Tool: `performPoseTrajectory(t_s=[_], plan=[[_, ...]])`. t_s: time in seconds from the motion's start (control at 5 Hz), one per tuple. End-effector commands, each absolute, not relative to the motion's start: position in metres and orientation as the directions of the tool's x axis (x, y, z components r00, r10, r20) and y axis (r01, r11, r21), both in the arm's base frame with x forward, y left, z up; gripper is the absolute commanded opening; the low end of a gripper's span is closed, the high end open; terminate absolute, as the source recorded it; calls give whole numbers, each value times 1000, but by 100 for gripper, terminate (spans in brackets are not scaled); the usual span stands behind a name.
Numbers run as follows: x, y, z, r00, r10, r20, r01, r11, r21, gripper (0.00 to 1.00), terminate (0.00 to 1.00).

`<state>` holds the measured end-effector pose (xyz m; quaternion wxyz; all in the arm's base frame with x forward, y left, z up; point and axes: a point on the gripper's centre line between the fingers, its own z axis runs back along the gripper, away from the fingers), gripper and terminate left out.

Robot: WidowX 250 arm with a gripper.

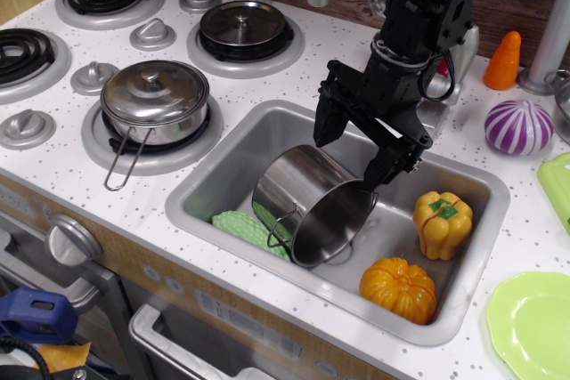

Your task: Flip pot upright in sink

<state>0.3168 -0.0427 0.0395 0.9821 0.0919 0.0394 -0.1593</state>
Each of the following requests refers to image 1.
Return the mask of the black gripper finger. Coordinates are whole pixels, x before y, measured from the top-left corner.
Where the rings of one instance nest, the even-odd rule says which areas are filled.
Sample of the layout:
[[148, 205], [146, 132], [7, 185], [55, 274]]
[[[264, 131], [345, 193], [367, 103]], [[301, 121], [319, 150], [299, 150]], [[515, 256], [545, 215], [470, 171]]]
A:
[[344, 111], [334, 100], [321, 96], [315, 112], [313, 140], [323, 147], [337, 140], [345, 131]]
[[403, 154], [397, 150], [379, 149], [367, 165], [361, 189], [372, 192], [382, 184], [390, 183], [403, 170]]

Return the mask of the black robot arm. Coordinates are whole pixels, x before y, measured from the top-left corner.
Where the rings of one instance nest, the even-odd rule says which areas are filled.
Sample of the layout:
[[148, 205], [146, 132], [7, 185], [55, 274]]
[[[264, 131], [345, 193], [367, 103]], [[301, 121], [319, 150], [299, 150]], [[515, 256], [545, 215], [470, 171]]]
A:
[[[329, 0], [307, 0], [322, 7]], [[420, 122], [423, 101], [444, 102], [456, 93], [463, 72], [452, 59], [474, 27], [473, 0], [385, 0], [385, 20], [370, 46], [364, 71], [330, 61], [319, 89], [313, 139], [337, 140], [353, 123], [379, 148], [363, 174], [375, 190], [402, 171], [414, 170], [433, 142]]]

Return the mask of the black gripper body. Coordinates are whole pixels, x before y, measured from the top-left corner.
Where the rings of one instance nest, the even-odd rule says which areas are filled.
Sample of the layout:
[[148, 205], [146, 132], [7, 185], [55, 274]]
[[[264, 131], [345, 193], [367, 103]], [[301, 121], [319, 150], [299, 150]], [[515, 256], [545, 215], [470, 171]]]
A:
[[401, 152], [402, 171], [415, 170], [433, 144], [417, 113], [419, 72], [373, 59], [363, 72], [338, 60], [329, 61], [327, 68], [319, 99], [326, 96], [344, 111], [345, 129], [352, 123], [379, 149]]

